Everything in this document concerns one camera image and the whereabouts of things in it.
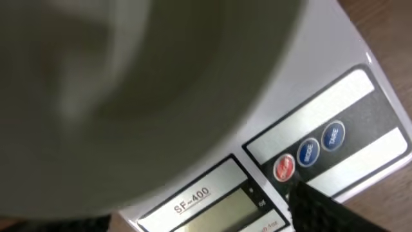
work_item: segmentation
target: lcd display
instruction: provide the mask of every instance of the lcd display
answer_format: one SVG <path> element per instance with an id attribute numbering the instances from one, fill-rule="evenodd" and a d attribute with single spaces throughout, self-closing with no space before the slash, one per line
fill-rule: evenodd
<path id="1" fill-rule="evenodd" d="M 177 232 L 232 231 L 240 224 L 259 216 L 259 209 L 242 189 L 238 189 Z"/>

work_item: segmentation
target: white scale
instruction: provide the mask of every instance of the white scale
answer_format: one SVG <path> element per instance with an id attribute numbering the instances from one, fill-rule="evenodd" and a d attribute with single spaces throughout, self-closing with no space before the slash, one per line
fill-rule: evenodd
<path id="1" fill-rule="evenodd" d="M 206 158 L 121 211 L 138 231 L 293 231 L 296 180 L 337 202 L 410 161 L 411 124 L 336 1 L 307 1 L 272 81 Z"/>

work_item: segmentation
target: red button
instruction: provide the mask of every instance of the red button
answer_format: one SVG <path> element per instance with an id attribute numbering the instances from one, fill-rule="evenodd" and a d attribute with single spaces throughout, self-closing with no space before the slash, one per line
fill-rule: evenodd
<path id="1" fill-rule="evenodd" d="M 273 174 L 277 181 L 285 182 L 295 172 L 295 159 L 291 154 L 280 156 L 273 167 Z"/>

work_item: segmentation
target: scale platform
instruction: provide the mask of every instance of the scale platform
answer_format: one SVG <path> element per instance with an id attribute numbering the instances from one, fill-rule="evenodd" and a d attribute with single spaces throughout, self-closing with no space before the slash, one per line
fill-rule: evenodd
<path id="1" fill-rule="evenodd" d="M 271 76 L 204 159 L 121 211 L 136 230 L 293 231 L 294 182 L 344 202 L 411 160 L 409 117 L 337 2 L 303 6 Z"/>

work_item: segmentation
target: wooden table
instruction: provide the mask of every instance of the wooden table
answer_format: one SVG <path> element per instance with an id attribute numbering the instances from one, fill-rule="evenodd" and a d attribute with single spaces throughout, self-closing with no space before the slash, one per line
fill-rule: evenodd
<path id="1" fill-rule="evenodd" d="M 412 1 L 340 0 L 412 115 Z M 350 199 L 353 211 L 391 231 L 412 231 L 412 164 Z"/>

